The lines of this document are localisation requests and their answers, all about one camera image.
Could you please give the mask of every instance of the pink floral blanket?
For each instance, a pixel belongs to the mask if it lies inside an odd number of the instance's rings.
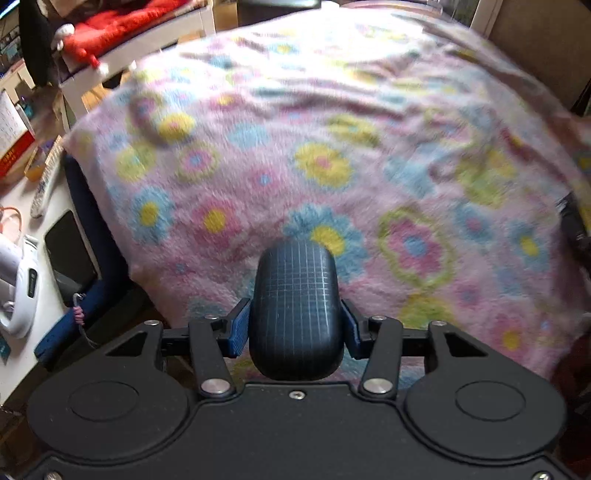
[[[145,59],[66,148],[172,326],[230,310],[265,248],[311,239],[363,312],[452,322],[549,376],[585,327],[555,204],[574,190],[587,215],[590,143],[462,26],[337,9]]]

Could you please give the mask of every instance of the blue flower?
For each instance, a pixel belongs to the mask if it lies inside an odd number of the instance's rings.
[[[113,93],[112,99],[117,106],[127,106],[131,100],[133,90],[120,88]]]
[[[192,83],[190,72],[187,69],[173,68],[170,71],[170,79],[176,83],[185,83],[187,85]]]
[[[122,133],[115,133],[107,143],[110,152],[117,152],[129,144],[127,135]]]
[[[283,233],[296,240],[312,240],[326,247],[335,258],[342,281],[347,282],[363,273],[363,262],[368,258],[363,235],[347,216],[335,215],[330,207],[307,204],[291,212]]]
[[[165,190],[146,187],[131,202],[129,227],[140,244],[158,245],[173,224],[174,204]]]
[[[386,103],[396,106],[405,106],[408,103],[408,99],[400,93],[384,93],[379,98]]]
[[[263,98],[276,98],[285,95],[285,89],[282,86],[263,86],[255,88],[252,94]]]
[[[502,295],[519,297],[523,293],[519,278],[509,267],[497,268],[495,270],[495,276]]]
[[[536,272],[546,272],[550,267],[548,249],[535,235],[535,227],[524,222],[515,222],[509,229],[509,241],[525,267]]]
[[[207,314],[219,315],[222,317],[227,314],[227,312],[217,303],[201,297],[193,297],[187,304],[184,319],[187,321],[199,319]]]
[[[495,128],[493,113],[483,106],[466,106],[459,109],[462,117],[474,128],[483,134],[491,134]]]
[[[166,105],[172,109],[183,109],[196,101],[194,94],[183,89],[171,89],[164,94]]]
[[[264,145],[268,139],[269,135],[264,127],[249,123],[237,124],[234,131],[228,135],[228,140],[243,150]]]
[[[217,67],[218,69],[229,70],[234,66],[234,62],[230,57],[227,55],[216,55],[211,57],[207,63],[209,63],[213,67]]]
[[[390,157],[384,167],[386,178],[393,183],[402,183],[418,198],[424,198],[434,190],[428,166],[405,160],[400,157]]]
[[[269,51],[278,53],[279,55],[293,55],[299,53],[298,48],[291,43],[274,43],[269,45]]]
[[[462,238],[480,245],[493,239],[491,223],[479,209],[469,203],[460,203],[453,209],[453,215]]]

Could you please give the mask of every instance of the circular pad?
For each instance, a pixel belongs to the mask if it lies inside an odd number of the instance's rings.
[[[139,394],[133,387],[101,381],[80,387],[70,395],[68,405],[83,419],[111,421],[130,413],[138,402]]]
[[[456,393],[462,412],[477,420],[509,420],[524,409],[525,398],[519,390],[499,382],[474,382]]]
[[[139,358],[103,356],[51,377],[29,401],[33,432],[86,460],[138,455],[171,436],[188,409],[176,380]]]
[[[454,358],[416,382],[405,410],[444,450],[471,460],[514,460],[550,445],[566,409],[544,379],[495,356]]]

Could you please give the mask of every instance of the dark red fabric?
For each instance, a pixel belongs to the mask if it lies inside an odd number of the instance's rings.
[[[580,393],[591,383],[590,345],[589,333],[577,340],[552,377],[569,407],[566,430],[560,439],[560,460],[582,478],[591,473],[591,421],[573,410]]]

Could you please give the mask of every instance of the black cloth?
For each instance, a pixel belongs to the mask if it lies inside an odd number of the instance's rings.
[[[18,7],[22,56],[35,85],[47,84],[51,64],[51,40],[55,31],[43,16],[37,0],[21,0]]]

